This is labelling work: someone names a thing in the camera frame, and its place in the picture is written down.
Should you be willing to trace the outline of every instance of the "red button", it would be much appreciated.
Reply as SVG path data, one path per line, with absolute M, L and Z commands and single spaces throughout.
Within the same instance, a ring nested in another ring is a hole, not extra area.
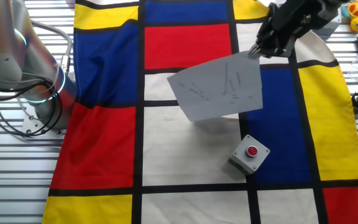
M 246 153 L 249 157 L 255 157 L 258 154 L 258 149 L 255 146 L 249 146 Z

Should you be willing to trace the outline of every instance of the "tablecloth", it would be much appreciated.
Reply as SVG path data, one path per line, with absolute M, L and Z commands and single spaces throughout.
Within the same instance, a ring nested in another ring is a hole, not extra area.
M 341 69 L 309 32 L 260 58 L 264 107 L 191 123 L 167 77 L 248 50 L 253 0 L 77 0 L 77 98 L 49 223 L 358 223 L 358 137 Z M 250 134 L 254 175 L 227 159 Z

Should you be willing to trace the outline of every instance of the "sheet of paper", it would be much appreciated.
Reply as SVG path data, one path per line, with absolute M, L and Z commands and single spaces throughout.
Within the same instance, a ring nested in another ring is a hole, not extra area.
M 168 77 L 180 108 L 190 121 L 262 108 L 259 59 L 240 52 Z

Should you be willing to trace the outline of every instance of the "yellow rubber duck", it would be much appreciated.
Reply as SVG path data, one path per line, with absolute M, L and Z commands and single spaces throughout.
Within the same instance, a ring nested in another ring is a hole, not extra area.
M 358 31 L 358 0 L 349 3 L 348 6 L 341 8 L 342 15 L 351 20 L 351 28 L 353 31 Z

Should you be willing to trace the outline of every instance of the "cable connector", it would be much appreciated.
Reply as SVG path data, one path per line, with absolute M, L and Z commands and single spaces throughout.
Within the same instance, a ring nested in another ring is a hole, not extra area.
M 68 55 L 62 56 L 62 61 L 60 62 L 60 65 L 62 67 L 63 72 L 65 72 L 66 75 L 68 75 L 68 72 L 70 71 L 70 62 L 71 58 Z

